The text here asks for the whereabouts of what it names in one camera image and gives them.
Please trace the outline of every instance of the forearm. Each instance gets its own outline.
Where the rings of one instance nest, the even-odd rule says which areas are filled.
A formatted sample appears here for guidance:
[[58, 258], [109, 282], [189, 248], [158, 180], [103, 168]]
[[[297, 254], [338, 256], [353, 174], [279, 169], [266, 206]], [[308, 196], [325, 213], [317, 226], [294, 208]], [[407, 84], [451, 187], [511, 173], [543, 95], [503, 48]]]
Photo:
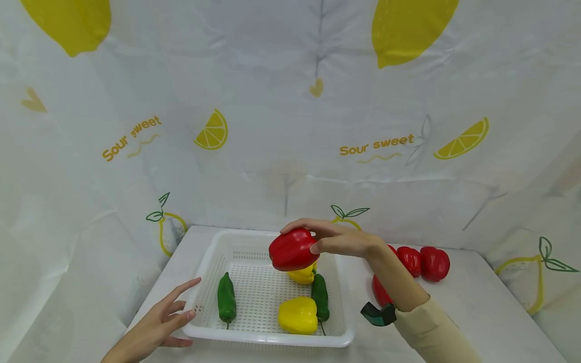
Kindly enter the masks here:
[[138, 361], [132, 361], [128, 358], [127, 354], [122, 351], [117, 345], [115, 345], [111, 350], [103, 357], [101, 363], [137, 363]]
[[481, 362], [470, 341], [435, 301], [396, 315], [397, 331], [427, 363]]
[[365, 259], [400, 311], [412, 311], [430, 299], [383, 241], [370, 249]]

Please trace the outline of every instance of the wrist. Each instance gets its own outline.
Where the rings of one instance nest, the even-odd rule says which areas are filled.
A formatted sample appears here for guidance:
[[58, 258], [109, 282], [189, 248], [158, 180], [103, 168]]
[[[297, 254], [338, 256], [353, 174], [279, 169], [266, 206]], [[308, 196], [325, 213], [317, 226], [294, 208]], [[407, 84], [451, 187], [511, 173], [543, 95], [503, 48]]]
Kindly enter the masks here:
[[365, 249], [364, 258], [367, 260], [367, 263], [377, 259], [382, 260], [386, 255], [386, 251], [391, 253], [385, 241], [377, 236], [373, 236]]

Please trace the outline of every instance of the beige sleeve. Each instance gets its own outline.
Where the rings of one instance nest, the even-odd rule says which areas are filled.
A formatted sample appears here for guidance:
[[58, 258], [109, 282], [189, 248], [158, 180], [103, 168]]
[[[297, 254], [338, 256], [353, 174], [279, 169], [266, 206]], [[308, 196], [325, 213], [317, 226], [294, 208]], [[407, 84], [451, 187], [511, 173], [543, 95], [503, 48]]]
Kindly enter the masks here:
[[410, 312], [396, 311], [401, 336], [427, 363], [480, 363], [480, 356], [432, 299]]

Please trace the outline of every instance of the perforated basket bottom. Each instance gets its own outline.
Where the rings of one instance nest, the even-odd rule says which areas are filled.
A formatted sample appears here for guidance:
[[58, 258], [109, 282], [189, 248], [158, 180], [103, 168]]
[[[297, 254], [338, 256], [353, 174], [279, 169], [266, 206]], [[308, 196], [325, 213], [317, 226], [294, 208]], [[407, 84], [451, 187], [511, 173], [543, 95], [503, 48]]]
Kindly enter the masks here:
[[[237, 309], [230, 330], [286, 333], [278, 325], [279, 305], [297, 296], [311, 296], [310, 285], [298, 284], [286, 273], [276, 271], [269, 265], [234, 260], [227, 271], [234, 284]], [[215, 320], [210, 323], [210, 327], [226, 329], [226, 323], [219, 319], [217, 311], [213, 316]], [[320, 326], [314, 335], [323, 335]]]

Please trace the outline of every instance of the hand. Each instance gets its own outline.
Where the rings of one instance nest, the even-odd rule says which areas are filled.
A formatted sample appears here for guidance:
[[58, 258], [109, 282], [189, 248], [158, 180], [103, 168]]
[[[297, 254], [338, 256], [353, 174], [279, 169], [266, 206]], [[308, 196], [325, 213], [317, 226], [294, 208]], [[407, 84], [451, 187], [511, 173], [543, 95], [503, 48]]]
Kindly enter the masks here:
[[385, 247], [385, 242], [377, 236], [336, 225], [326, 220], [301, 218], [287, 224], [281, 233], [288, 233], [300, 227], [315, 232], [317, 243], [311, 246], [313, 254], [329, 252], [367, 258], [374, 250]]
[[178, 339], [170, 336], [177, 329], [194, 319], [196, 313], [192, 310], [175, 314], [183, 310], [185, 301], [175, 301], [178, 296], [192, 286], [197, 285], [201, 278], [195, 278], [179, 285], [125, 334], [121, 340], [105, 355], [101, 363], [137, 363], [158, 347], [185, 348], [192, 345], [191, 340]]

